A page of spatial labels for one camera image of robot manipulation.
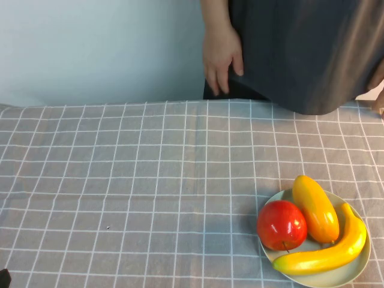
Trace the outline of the person's left hand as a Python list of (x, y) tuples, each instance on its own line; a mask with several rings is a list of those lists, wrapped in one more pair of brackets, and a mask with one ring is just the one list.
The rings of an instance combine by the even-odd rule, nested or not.
[[(384, 59), (380, 61), (376, 67), (375, 72), (373, 73), (368, 85), (368, 91), (378, 87), (378, 85), (383, 81), (384, 78)], [(374, 104), (372, 105), (372, 110), (377, 112), (380, 117), (383, 119), (383, 102), (384, 102), (384, 90), (382, 89), (377, 96)]]

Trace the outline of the person's right hand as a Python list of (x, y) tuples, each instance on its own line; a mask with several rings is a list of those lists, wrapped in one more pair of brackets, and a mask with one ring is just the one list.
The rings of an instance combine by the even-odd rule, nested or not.
[(242, 46), (237, 32), (229, 26), (208, 26), (203, 39), (205, 79), (213, 94), (229, 93), (229, 68), (244, 74)]

